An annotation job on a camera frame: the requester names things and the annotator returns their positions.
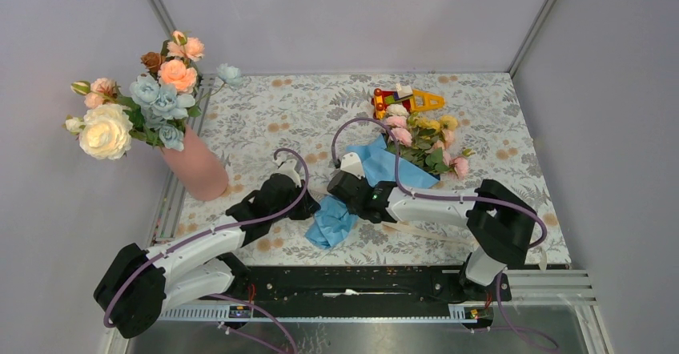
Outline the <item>blue paper bouquet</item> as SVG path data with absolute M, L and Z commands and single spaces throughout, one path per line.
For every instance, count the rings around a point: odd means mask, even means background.
M 406 186 L 432 188 L 440 181 L 440 173 L 422 163 L 414 164 L 405 159 L 410 151 L 405 145 L 405 117 L 390 116 L 386 124 L 397 137 L 400 146 L 399 177 Z M 348 146 L 347 151 L 355 152 L 362 164 L 368 182 L 374 186 L 379 181 L 395 179 L 395 143 L 383 133 L 366 145 Z M 308 228 L 305 238 L 314 246 L 327 250 L 343 242 L 359 217 L 351 214 L 340 200 L 326 196 L 320 200 L 320 209 L 314 214 L 314 222 Z

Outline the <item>cream ribbon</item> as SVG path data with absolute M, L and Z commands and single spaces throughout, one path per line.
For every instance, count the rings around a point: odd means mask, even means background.
M 459 244 L 468 244 L 468 245 L 473 245 L 476 246 L 477 242 L 470 242 L 466 239 L 462 238 L 455 238 L 455 237 L 450 237 L 446 235 L 440 235 L 436 234 L 430 231 L 425 231 L 422 230 L 418 227 L 412 226 L 408 223 L 389 223 L 389 222 L 382 222 L 381 225 L 384 228 L 387 228 L 389 230 L 394 230 L 394 231 L 399 231 L 403 232 L 409 235 L 416 235 L 419 237 L 423 237 L 425 239 L 433 239 L 433 240 L 439 240 L 439 241 L 444 241 L 448 243 L 459 243 Z

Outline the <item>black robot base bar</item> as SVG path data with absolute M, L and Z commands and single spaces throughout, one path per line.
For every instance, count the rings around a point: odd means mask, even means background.
M 510 301 L 507 276 L 497 281 L 494 300 L 453 302 L 449 286 L 462 267 L 453 266 L 244 266 L 236 270 L 225 296 L 249 301 L 267 312 L 266 303 L 322 299 L 423 300 L 446 304 L 491 306 Z

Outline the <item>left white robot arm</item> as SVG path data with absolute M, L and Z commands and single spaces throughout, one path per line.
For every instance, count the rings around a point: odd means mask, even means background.
M 156 247 L 121 248 L 94 290 L 105 326 L 133 338 L 186 302 L 214 293 L 243 296 L 249 279 L 230 253 L 264 237 L 281 219 L 310 218 L 317 204 L 308 182 L 306 163 L 289 159 L 211 226 Z

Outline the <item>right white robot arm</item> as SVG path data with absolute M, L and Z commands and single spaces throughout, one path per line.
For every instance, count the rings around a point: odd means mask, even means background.
M 327 191 L 349 213 L 372 223 L 424 221 L 468 229 L 478 246 L 449 286 L 451 301 L 459 303 L 495 299 L 497 276 L 525 262 L 537 222 L 536 211 L 496 180 L 485 179 L 461 194 L 401 187 L 395 181 L 371 185 L 355 153 L 342 157 Z

